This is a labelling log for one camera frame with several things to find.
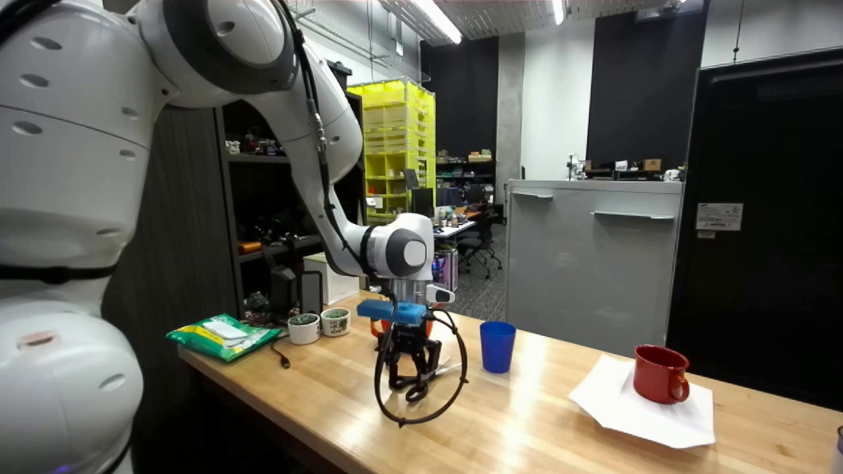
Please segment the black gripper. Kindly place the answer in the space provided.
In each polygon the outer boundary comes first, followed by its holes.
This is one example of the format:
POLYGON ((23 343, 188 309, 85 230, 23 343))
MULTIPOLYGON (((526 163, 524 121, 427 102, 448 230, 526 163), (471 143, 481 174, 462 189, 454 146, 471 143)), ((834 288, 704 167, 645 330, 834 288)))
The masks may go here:
POLYGON ((431 324, 423 322, 422 326, 405 326, 384 322, 380 332, 380 366, 387 372, 387 387, 401 391, 404 380, 398 375, 401 357, 422 359, 423 366, 418 372, 418 391, 422 397, 427 395, 427 384, 434 380, 439 366, 442 343, 431 339, 431 324))

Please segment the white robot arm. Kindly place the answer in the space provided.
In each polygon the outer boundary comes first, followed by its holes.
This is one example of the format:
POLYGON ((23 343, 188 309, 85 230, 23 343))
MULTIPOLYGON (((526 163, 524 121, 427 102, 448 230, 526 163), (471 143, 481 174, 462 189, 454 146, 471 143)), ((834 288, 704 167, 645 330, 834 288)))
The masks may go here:
POLYGON ((351 222, 334 185, 362 127, 285 0, 0 0, 0 474, 109 474, 143 400, 130 339, 101 317, 138 233, 163 109, 250 102, 339 275, 396 291, 417 324, 431 222, 351 222))

